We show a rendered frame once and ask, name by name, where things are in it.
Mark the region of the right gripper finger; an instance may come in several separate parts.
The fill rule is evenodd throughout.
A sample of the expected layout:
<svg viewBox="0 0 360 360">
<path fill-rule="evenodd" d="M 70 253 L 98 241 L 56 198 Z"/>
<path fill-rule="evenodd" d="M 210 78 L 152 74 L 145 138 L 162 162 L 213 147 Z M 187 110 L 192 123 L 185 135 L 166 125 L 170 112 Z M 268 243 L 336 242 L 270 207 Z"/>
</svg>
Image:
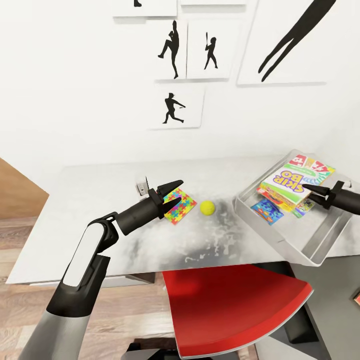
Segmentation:
<svg viewBox="0 0 360 360">
<path fill-rule="evenodd" d="M 309 189 L 309 190 L 313 191 L 313 193 L 318 194 L 323 197 L 329 196 L 332 191 L 332 189 L 330 189 L 328 187 L 322 187 L 319 185 L 306 184 L 306 183 L 303 184 L 302 187 Z"/>
<path fill-rule="evenodd" d="M 326 203 L 326 197 L 318 195 L 316 193 L 311 193 L 308 198 L 321 206 L 324 206 Z"/>
</svg>

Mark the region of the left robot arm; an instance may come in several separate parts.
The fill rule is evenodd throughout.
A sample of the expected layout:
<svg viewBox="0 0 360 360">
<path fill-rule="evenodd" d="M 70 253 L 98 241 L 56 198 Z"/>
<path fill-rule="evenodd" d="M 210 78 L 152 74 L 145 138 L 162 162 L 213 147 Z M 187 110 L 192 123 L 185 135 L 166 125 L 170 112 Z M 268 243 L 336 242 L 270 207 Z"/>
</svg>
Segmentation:
<svg viewBox="0 0 360 360">
<path fill-rule="evenodd" d="M 17 360 L 78 360 L 85 332 L 100 287 L 106 278 L 110 257 L 99 255 L 113 246 L 119 234 L 112 222 L 128 236 L 156 218 L 163 219 L 181 200 L 164 204 L 164 197 L 180 187 L 182 179 L 150 189 L 147 176 L 138 175 L 134 185 L 139 203 L 90 222 L 73 258 L 42 318 Z"/>
</svg>

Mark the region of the board game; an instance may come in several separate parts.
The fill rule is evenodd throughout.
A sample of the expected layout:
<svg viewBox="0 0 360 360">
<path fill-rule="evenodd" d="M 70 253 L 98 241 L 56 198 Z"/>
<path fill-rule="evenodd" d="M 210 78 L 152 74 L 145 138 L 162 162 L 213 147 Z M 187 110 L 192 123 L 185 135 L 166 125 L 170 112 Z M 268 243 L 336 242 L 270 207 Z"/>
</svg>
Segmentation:
<svg viewBox="0 0 360 360">
<path fill-rule="evenodd" d="M 284 214 L 271 203 L 267 197 L 251 208 L 257 215 L 264 219 L 269 225 L 274 224 Z"/>
<path fill-rule="evenodd" d="M 299 219 L 303 217 L 315 204 L 313 200 L 309 199 L 308 197 L 301 202 L 294 210 L 291 212 L 295 214 Z"/>
<path fill-rule="evenodd" d="M 320 186 L 335 171 L 336 168 L 299 154 L 262 181 L 256 190 L 286 212 L 291 212 L 313 193 L 302 187 L 303 184 Z"/>
</svg>

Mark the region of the tennis ball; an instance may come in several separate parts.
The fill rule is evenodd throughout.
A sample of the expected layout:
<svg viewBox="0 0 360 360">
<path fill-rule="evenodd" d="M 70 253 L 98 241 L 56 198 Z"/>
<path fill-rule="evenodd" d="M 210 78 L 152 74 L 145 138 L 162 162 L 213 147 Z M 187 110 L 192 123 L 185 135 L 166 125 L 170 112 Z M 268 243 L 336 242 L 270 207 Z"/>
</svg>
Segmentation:
<svg viewBox="0 0 360 360">
<path fill-rule="evenodd" d="M 215 208 L 215 204 L 211 200 L 204 201 L 200 205 L 201 212 L 206 216 L 211 216 L 215 212 Z"/>
</svg>

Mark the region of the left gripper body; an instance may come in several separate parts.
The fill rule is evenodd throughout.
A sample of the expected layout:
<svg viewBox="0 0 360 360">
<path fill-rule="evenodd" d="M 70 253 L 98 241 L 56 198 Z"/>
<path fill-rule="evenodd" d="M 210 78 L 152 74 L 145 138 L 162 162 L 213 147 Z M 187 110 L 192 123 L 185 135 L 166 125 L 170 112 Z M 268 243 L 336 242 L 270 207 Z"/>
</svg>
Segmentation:
<svg viewBox="0 0 360 360">
<path fill-rule="evenodd" d="M 139 201 L 139 203 L 129 208 L 139 228 L 156 218 L 163 219 L 165 217 L 163 201 L 157 194 L 157 191 L 154 188 L 149 189 L 148 195 L 148 198 Z"/>
</svg>

